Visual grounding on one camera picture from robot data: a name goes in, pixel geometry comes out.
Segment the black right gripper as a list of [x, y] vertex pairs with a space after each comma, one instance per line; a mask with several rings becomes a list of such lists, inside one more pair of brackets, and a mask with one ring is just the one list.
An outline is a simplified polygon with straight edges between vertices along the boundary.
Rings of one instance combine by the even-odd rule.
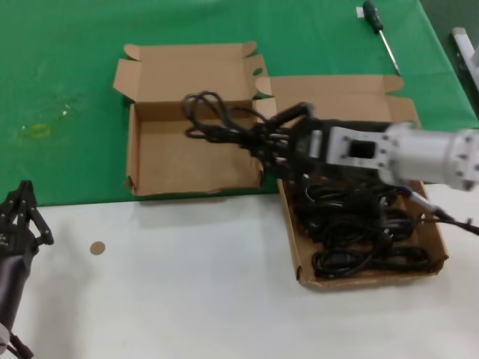
[[277, 129], [300, 118], [290, 128], [290, 162], [286, 147], [261, 147], [258, 150], [257, 158], [268, 174], [288, 182], [304, 174], [333, 176], [332, 166], [326, 163], [333, 120], [310, 118], [313, 110], [309, 102], [300, 102], [269, 119], [269, 128]]

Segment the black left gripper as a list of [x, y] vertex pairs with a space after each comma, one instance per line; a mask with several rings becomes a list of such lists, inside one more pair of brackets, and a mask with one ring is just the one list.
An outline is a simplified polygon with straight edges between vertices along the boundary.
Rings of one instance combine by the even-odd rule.
[[[35, 237], [30, 221], [39, 231]], [[22, 180], [16, 190], [9, 191], [1, 211], [1, 260], [14, 256], [31, 256], [41, 245], [53, 245], [52, 232], [37, 209], [31, 180]]]

